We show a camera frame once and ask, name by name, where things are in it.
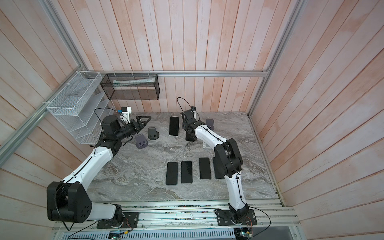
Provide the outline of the pink-edged phone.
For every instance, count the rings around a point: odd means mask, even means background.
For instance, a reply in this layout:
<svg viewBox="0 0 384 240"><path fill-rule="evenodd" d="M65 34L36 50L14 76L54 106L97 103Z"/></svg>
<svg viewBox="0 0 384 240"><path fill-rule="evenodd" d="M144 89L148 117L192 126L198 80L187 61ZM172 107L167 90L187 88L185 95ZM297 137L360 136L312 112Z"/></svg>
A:
<svg viewBox="0 0 384 240"><path fill-rule="evenodd" d="M188 133L186 132L186 137L185 137L186 141L189 141L189 142L195 142L197 140L197 137L194 133Z"/></svg>

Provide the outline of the black phone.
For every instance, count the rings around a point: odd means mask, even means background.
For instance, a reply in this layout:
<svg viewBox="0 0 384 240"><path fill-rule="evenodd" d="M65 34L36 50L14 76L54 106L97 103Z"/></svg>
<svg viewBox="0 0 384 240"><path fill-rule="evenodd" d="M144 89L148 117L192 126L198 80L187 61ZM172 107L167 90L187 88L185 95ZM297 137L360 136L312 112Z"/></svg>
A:
<svg viewBox="0 0 384 240"><path fill-rule="evenodd" d="M221 173L220 161L216 158L213 158L214 172L216 179L224 179L223 174Z"/></svg>

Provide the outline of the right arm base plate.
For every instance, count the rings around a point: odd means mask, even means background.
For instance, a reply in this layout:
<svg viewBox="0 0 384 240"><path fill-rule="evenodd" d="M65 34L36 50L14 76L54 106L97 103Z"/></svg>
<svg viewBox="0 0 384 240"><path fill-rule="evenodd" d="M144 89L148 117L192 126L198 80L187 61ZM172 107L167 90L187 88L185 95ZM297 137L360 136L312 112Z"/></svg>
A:
<svg viewBox="0 0 384 240"><path fill-rule="evenodd" d="M256 215L253 210L249 210L246 215L239 218L230 210L215 209L214 213L217 216L217 223L219 226L257 225Z"/></svg>

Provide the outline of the green-edged phone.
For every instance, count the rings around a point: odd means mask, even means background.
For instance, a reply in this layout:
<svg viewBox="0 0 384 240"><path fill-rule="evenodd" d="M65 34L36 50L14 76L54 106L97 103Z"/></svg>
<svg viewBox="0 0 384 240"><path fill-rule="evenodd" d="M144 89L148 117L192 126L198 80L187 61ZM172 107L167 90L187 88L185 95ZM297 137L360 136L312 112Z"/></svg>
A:
<svg viewBox="0 0 384 240"><path fill-rule="evenodd" d="M181 162L181 182L182 184L193 182L193 166L191 161Z"/></svg>

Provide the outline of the blue-edged phone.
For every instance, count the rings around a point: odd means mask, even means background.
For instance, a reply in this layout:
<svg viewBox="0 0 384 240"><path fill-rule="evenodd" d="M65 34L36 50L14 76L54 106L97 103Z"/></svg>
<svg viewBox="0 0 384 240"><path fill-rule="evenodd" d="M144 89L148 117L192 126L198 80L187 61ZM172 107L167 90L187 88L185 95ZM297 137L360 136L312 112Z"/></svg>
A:
<svg viewBox="0 0 384 240"><path fill-rule="evenodd" d="M166 172L166 185L174 186L178 184L178 162L168 162Z"/></svg>

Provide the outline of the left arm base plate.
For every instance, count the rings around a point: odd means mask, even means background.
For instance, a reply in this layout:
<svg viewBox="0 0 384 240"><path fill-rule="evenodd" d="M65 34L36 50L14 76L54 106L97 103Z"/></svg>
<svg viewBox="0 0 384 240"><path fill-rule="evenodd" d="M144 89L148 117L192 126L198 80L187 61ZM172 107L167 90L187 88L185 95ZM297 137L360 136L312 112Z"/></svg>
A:
<svg viewBox="0 0 384 240"><path fill-rule="evenodd" d="M139 212L123 212L122 220L100 220L97 229L135 229L138 226Z"/></svg>

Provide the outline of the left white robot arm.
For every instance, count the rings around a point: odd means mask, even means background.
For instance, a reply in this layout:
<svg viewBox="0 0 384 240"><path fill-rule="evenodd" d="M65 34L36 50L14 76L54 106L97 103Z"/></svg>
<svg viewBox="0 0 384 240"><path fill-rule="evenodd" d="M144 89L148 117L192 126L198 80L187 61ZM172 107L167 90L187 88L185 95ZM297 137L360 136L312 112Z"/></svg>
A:
<svg viewBox="0 0 384 240"><path fill-rule="evenodd" d="M78 224L101 221L111 228L122 227L125 215L121 205L94 203L87 189L104 165L118 153L122 140L138 134L150 120L150 116L137 116L125 124L116 115L104 117L102 133L94 151L71 174L47 187L48 219Z"/></svg>

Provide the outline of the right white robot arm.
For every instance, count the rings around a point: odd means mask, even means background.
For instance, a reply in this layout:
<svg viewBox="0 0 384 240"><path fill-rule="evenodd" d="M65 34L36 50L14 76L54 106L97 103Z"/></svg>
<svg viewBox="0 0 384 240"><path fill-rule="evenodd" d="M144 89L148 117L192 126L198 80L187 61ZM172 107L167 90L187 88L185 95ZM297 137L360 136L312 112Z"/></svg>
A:
<svg viewBox="0 0 384 240"><path fill-rule="evenodd" d="M229 216L233 223L242 223L250 208L242 187L243 158L237 142L233 138L226 139L209 129L204 122L195 118L193 110L184 111L181 116L182 128L190 141L199 139L214 150L214 163L218 172L224 177L229 192Z"/></svg>

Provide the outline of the white folding stand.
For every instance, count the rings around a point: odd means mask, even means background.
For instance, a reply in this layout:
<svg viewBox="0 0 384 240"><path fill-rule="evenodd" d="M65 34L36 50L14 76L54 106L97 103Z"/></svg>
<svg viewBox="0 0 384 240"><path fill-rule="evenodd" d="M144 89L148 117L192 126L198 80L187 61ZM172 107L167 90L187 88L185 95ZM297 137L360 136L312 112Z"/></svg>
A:
<svg viewBox="0 0 384 240"><path fill-rule="evenodd" d="M211 149L212 148L212 143L211 143L211 141L210 140L203 140L203 147L205 148L205 149Z"/></svg>

